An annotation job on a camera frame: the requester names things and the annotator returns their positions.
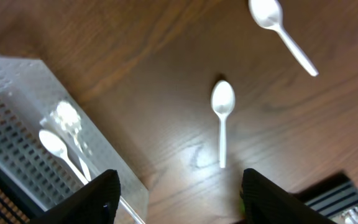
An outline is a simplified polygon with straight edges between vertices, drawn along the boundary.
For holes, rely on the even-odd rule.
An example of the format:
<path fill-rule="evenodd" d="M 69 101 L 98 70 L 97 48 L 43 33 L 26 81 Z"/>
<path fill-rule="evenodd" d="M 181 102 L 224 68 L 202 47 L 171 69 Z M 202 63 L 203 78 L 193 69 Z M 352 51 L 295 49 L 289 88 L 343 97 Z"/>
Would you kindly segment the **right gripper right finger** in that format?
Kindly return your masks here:
<path fill-rule="evenodd" d="M 242 176 L 245 220 L 251 224 L 324 224 L 333 221 L 307 207 L 255 169 Z"/>

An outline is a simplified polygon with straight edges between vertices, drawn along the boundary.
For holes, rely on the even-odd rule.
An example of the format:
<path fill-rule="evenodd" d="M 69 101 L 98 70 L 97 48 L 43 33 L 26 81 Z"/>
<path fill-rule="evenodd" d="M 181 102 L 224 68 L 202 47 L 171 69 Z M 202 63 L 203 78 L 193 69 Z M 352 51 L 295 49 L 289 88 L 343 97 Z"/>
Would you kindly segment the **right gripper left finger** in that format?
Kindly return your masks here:
<path fill-rule="evenodd" d="M 108 169 L 31 223 L 114 223 L 121 196 L 116 170 Z"/>

